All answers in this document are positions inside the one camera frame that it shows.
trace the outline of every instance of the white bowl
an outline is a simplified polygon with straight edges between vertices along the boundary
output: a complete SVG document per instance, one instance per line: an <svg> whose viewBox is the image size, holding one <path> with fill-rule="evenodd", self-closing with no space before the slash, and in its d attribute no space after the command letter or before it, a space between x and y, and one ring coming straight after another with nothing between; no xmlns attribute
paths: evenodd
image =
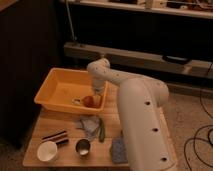
<svg viewBox="0 0 213 171"><path fill-rule="evenodd" d="M46 141L37 150L37 157L42 162L53 162L58 156L58 148L55 142Z"/></svg>

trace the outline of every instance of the cup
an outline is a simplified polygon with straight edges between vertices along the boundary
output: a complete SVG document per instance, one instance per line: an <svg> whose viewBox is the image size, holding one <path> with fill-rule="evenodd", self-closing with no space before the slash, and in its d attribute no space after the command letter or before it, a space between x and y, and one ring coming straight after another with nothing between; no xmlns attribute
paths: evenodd
<svg viewBox="0 0 213 171"><path fill-rule="evenodd" d="M90 151L90 142L87 139L80 139L75 146L76 152L81 155L85 156Z"/></svg>

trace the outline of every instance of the orange tub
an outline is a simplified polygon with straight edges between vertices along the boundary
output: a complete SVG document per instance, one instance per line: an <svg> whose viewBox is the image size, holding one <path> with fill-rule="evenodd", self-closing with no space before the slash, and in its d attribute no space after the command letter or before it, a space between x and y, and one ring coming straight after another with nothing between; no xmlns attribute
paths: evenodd
<svg viewBox="0 0 213 171"><path fill-rule="evenodd" d="M87 71L52 68L35 96L35 103L48 110L76 113L99 114L105 104L107 82L98 108L76 106L73 99L93 95L91 77Z"/></svg>

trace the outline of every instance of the rag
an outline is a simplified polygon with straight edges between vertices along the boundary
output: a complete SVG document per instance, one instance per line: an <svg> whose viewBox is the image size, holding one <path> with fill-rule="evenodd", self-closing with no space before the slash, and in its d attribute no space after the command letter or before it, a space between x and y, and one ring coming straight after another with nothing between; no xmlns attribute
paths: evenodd
<svg viewBox="0 0 213 171"><path fill-rule="evenodd" d="M100 118L98 116L80 116L75 125L77 129L84 130L86 139L92 141L99 131Z"/></svg>
<svg viewBox="0 0 213 171"><path fill-rule="evenodd" d="M126 157L126 148L122 137L112 139L112 146L110 148L112 162L115 164L128 163Z"/></svg>

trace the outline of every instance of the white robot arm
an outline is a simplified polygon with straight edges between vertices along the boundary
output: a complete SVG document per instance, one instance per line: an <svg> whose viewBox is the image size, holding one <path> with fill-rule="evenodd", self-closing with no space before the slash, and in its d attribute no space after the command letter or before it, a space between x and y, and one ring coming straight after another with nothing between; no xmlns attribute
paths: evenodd
<svg viewBox="0 0 213 171"><path fill-rule="evenodd" d="M87 66L92 87L100 94L105 81L118 88L118 113L127 158L133 171L176 171L158 107L169 95L165 83L151 77L110 69L102 58Z"/></svg>

